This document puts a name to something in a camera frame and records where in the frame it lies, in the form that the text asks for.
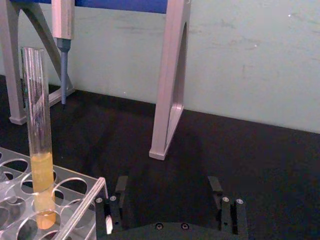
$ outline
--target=blue panel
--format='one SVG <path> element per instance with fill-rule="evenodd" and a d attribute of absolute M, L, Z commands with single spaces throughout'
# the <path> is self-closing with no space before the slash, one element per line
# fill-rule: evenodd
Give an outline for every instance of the blue panel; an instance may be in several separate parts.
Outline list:
<path fill-rule="evenodd" d="M 51 0 L 11 0 L 20 3 L 51 4 Z M 115 9 L 165 14 L 168 0 L 75 0 L 78 7 Z"/>

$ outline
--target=glass test tube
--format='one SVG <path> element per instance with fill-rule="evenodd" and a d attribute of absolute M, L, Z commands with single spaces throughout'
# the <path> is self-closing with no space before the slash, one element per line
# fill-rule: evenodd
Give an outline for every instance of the glass test tube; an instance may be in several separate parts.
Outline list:
<path fill-rule="evenodd" d="M 49 86 L 45 75 L 44 50 L 23 47 L 22 72 L 26 104 L 34 206 L 39 229 L 56 222 Z"/>

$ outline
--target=yellow liquid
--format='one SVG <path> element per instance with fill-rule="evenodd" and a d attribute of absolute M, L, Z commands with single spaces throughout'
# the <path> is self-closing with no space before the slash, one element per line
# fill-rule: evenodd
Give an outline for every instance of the yellow liquid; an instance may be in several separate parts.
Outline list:
<path fill-rule="evenodd" d="M 39 153 L 31 156 L 32 185 L 34 206 L 37 212 L 36 223 L 39 229 L 48 229 L 56 222 L 54 184 L 54 166 L 52 153 Z"/>

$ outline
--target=black table surface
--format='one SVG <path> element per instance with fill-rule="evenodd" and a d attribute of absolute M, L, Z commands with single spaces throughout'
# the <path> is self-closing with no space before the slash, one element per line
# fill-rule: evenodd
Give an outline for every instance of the black table surface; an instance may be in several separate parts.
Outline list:
<path fill-rule="evenodd" d="M 9 121 L 3 76 L 0 102 L 0 146 L 28 155 L 27 126 Z M 60 104 L 50 112 L 55 165 L 105 177 L 109 191 L 129 176 L 129 227 L 212 227 L 206 177 L 216 176 L 225 195 L 246 201 L 250 240 L 320 239 L 320 134 L 185 110 L 159 161 L 148 156 L 154 104 L 76 91 L 64 112 Z"/>

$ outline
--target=black mount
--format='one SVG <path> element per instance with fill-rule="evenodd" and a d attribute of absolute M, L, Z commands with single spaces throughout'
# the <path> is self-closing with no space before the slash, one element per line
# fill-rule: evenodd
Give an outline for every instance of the black mount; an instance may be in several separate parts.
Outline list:
<path fill-rule="evenodd" d="M 246 203 L 223 196 L 218 179 L 208 176 L 219 229 L 205 228 L 186 222 L 157 222 L 123 230 L 123 204 L 128 176 L 118 178 L 114 195 L 106 199 L 104 189 L 95 199 L 97 240 L 248 240 Z M 112 217 L 112 234 L 107 235 L 106 217 Z"/>

